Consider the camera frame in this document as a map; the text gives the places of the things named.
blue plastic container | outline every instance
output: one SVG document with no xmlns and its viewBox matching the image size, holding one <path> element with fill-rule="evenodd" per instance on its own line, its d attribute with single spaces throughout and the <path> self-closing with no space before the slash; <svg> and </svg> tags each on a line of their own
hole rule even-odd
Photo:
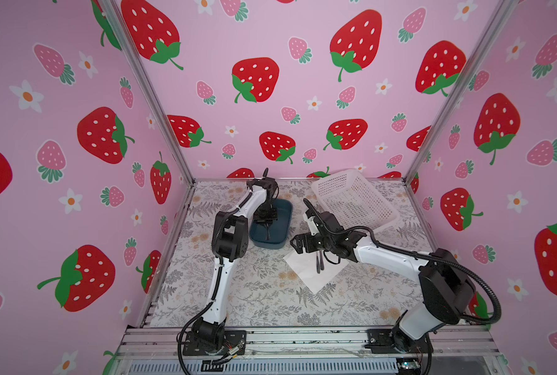
<svg viewBox="0 0 557 375">
<path fill-rule="evenodd" d="M 278 219 L 270 225 L 270 240 L 266 240 L 268 233 L 266 226 L 256 223 L 251 224 L 249 237 L 258 247 L 277 250 L 283 247 L 289 239 L 289 225 L 291 224 L 293 205 L 286 199 L 276 199 L 274 206 L 278 213 Z"/>
</svg>

strawberry wallpaper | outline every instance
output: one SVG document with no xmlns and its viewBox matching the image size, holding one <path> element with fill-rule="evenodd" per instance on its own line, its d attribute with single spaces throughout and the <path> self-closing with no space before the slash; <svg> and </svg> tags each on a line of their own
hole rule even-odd
<svg viewBox="0 0 557 375">
<path fill-rule="evenodd" d="M 196 178 L 406 173 L 498 3 L 116 1 Z"/>
<path fill-rule="evenodd" d="M 0 1 L 0 374 L 106 375 L 186 185 L 98 2 L 11 3 Z"/>
<path fill-rule="evenodd" d="M 557 0 L 518 4 L 418 175 L 439 246 L 500 299 L 508 370 L 557 374 Z"/>
</svg>

black mounting plate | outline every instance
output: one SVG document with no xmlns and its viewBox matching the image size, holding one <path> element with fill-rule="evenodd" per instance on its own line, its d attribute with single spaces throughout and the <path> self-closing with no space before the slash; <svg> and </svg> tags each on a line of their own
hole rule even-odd
<svg viewBox="0 0 557 375">
<path fill-rule="evenodd" d="M 224 331 L 224 341 L 228 341 L 233 348 L 241 344 L 241 349 L 236 353 L 237 355 L 245 354 L 245 343 L 247 342 L 247 331 Z M 202 356 L 202 355 L 225 355 L 229 348 L 225 346 L 218 353 L 208 353 L 200 345 L 200 342 L 193 341 L 193 332 L 186 334 L 186 340 L 182 345 L 183 356 Z"/>
<path fill-rule="evenodd" d="M 393 339 L 390 336 L 390 329 L 369 329 L 368 344 L 364 345 L 366 349 L 372 350 L 372 354 L 392 354 L 401 353 L 393 347 Z M 428 353 L 427 335 L 419 340 L 414 341 L 421 353 Z"/>
</svg>

white napkin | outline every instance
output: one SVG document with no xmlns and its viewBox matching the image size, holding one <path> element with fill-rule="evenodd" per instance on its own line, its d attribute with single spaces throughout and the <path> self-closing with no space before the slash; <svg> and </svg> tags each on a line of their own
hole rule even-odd
<svg viewBox="0 0 557 375">
<path fill-rule="evenodd" d="M 338 265 L 333 265 L 324 260 L 324 270 L 320 271 L 318 274 L 316 272 L 316 254 L 322 253 L 318 252 L 304 252 L 303 254 L 298 254 L 297 251 L 293 250 L 289 254 L 284 256 L 285 262 L 291 267 L 293 271 L 299 276 L 301 281 L 310 288 L 313 294 L 316 294 L 320 289 L 324 288 L 329 281 L 331 281 L 345 266 L 349 264 L 349 260 L 341 259 L 341 263 Z M 329 259 L 333 262 L 337 261 L 336 255 L 330 253 L 327 254 Z"/>
</svg>

white plastic basket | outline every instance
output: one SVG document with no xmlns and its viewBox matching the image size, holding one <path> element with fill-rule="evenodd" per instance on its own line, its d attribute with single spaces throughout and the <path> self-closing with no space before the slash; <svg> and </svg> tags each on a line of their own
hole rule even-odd
<svg viewBox="0 0 557 375">
<path fill-rule="evenodd" d="M 399 212 L 355 169 L 321 178 L 311 187 L 320 206 L 345 229 L 362 225 L 378 232 L 399 219 Z"/>
</svg>

